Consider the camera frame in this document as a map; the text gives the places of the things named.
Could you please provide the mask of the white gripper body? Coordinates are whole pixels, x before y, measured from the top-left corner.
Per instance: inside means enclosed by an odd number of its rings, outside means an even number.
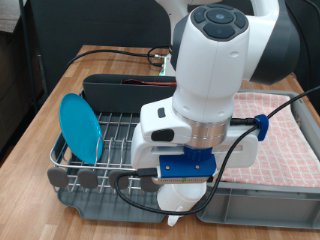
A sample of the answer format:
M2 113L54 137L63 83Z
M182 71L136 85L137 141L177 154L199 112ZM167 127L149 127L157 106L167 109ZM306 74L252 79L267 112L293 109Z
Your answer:
M225 140L215 146L212 153L215 156L217 168L220 169L231 145L243 134L248 127L231 126L227 131ZM131 143L131 165L134 169L156 167L160 155L181 155L185 144L168 142L147 142L143 138L141 125L134 130ZM256 160L258 151L258 138L256 131L245 136L233 150L228 159L227 168L247 168Z

